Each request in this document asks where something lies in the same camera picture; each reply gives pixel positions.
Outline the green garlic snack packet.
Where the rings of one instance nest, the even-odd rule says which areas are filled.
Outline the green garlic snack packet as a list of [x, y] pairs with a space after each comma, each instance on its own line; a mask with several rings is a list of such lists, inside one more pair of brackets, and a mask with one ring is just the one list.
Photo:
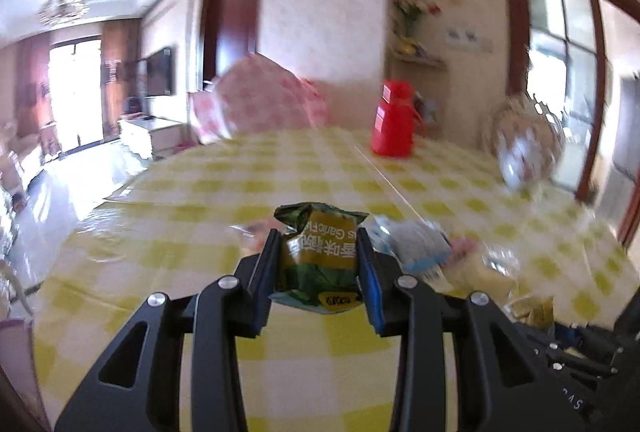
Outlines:
[[271, 300], [327, 315], [360, 305], [357, 234], [367, 217], [320, 202], [278, 207], [274, 218], [284, 233]]

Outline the orange bread package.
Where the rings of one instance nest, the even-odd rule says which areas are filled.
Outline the orange bread package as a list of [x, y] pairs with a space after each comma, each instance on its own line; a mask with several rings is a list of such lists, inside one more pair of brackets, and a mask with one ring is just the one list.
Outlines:
[[231, 227], [232, 234], [235, 236], [243, 256], [261, 252], [270, 230], [272, 230], [270, 220], [257, 220]]

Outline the olive green snack packet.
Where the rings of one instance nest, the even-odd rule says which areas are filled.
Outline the olive green snack packet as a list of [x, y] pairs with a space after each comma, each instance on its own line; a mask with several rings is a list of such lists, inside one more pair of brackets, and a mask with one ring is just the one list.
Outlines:
[[554, 297], [518, 285], [510, 295], [503, 311], [512, 322], [550, 331], [554, 325]]

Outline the round cake in clear wrap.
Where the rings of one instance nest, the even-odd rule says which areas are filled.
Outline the round cake in clear wrap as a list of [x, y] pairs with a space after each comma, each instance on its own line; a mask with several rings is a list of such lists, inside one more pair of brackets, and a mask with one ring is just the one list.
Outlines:
[[520, 262], [509, 249], [481, 244], [472, 252], [459, 256], [445, 270], [445, 276], [456, 290], [483, 291], [499, 304], [509, 301], [518, 286]]

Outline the pink snack packet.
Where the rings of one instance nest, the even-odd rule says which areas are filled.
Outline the pink snack packet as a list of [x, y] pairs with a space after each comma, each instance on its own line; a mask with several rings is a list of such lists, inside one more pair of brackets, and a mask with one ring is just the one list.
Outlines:
[[472, 256], [480, 248], [477, 240], [468, 237], [454, 238], [450, 241], [450, 256], [447, 262], [454, 264]]

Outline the white floral teapot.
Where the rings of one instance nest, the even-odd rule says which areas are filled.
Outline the white floral teapot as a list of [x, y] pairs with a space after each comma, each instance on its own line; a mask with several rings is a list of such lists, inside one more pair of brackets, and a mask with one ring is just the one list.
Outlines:
[[512, 192], [522, 192], [550, 178], [555, 167], [553, 150], [542, 146], [533, 126], [523, 134], [515, 134], [511, 143], [506, 133], [500, 131], [497, 152], [503, 181]]

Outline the grey refrigerator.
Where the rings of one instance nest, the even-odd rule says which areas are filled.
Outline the grey refrigerator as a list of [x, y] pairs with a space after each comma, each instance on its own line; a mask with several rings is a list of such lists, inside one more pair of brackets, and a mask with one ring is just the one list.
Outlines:
[[639, 76], [620, 81], [620, 111], [613, 154], [617, 170], [635, 181], [639, 175]]

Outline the white tv cabinet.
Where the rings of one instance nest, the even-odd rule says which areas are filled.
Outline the white tv cabinet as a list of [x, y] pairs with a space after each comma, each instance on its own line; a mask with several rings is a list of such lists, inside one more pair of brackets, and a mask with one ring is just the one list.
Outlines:
[[118, 125], [122, 144], [145, 160], [175, 155], [186, 136], [184, 123], [164, 118], [121, 118]]

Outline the white ornate dining chair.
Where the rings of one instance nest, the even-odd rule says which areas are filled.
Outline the white ornate dining chair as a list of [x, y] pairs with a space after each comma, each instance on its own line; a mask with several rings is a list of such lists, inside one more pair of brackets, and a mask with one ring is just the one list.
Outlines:
[[527, 93], [508, 96], [482, 124], [482, 148], [498, 160], [503, 181], [514, 192], [549, 181], [564, 144], [558, 117]]

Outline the red thermos jug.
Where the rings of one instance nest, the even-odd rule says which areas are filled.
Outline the red thermos jug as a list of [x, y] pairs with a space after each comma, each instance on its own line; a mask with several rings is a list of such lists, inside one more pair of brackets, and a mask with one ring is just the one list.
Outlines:
[[424, 120], [414, 106], [416, 93], [403, 80], [385, 80], [371, 131], [372, 152], [390, 158], [407, 158], [413, 150], [417, 126], [425, 130]]

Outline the pink checkered covered chair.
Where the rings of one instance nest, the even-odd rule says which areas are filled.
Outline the pink checkered covered chair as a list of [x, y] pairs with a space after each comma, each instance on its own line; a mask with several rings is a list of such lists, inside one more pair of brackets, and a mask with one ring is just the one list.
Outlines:
[[261, 54], [242, 58], [204, 90], [190, 93], [189, 107], [191, 132], [202, 145], [329, 123], [322, 89]]

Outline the glass sliding door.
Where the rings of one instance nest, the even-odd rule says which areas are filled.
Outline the glass sliding door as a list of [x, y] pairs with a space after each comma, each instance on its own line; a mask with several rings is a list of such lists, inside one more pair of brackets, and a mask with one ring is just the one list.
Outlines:
[[620, 81], [639, 75], [638, 0], [506, 0], [508, 95], [527, 93], [561, 123], [556, 186], [590, 204], [629, 248], [639, 239], [639, 175], [616, 169]]

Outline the brown window curtains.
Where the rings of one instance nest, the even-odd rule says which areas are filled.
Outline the brown window curtains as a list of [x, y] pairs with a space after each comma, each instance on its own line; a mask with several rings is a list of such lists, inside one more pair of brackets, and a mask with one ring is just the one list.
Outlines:
[[115, 138], [126, 99], [137, 94], [140, 24], [139, 18], [89, 22], [35, 34], [11, 44], [15, 51], [10, 60], [14, 69], [4, 86], [13, 93], [17, 134], [34, 134], [47, 121], [46, 103], [38, 97], [38, 88], [49, 82], [50, 49], [97, 38], [101, 41], [102, 130], [108, 140]]

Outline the crystal chandelier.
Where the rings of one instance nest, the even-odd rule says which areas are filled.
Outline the crystal chandelier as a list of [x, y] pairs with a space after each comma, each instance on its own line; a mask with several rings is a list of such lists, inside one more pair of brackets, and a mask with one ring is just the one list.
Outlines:
[[76, 22], [88, 13], [87, 0], [45, 0], [38, 12], [41, 25], [50, 27]]

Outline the red flower bouquet vase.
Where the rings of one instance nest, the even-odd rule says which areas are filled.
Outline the red flower bouquet vase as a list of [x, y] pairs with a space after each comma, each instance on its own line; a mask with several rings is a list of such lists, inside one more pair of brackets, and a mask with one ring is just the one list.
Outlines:
[[411, 39], [424, 16], [437, 16], [442, 12], [442, 0], [390, 0], [393, 33]]

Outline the dark red wooden door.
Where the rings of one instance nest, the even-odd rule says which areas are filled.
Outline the dark red wooden door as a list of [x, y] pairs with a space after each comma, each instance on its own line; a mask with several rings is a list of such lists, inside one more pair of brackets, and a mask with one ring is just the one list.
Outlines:
[[255, 54], [260, 0], [204, 0], [203, 79], [213, 81]]

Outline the wall mounted television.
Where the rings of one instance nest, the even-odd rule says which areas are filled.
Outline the wall mounted television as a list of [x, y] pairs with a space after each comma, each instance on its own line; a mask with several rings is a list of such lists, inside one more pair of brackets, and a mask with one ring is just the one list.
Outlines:
[[172, 46], [138, 61], [139, 88], [144, 96], [171, 96], [175, 93], [175, 54]]

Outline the wall switch panel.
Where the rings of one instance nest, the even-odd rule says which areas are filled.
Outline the wall switch panel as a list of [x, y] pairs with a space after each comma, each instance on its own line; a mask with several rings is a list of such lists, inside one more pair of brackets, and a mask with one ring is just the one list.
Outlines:
[[445, 44], [457, 51], [492, 53], [494, 44], [486, 36], [480, 36], [473, 29], [448, 28]]

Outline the corner wall shelf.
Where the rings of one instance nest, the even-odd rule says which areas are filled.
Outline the corner wall shelf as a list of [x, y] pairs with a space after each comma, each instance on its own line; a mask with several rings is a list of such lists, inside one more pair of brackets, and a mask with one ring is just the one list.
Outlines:
[[421, 115], [426, 135], [442, 137], [450, 92], [446, 62], [435, 56], [414, 56], [388, 48], [384, 74], [387, 79], [408, 82], [414, 89], [414, 108]]

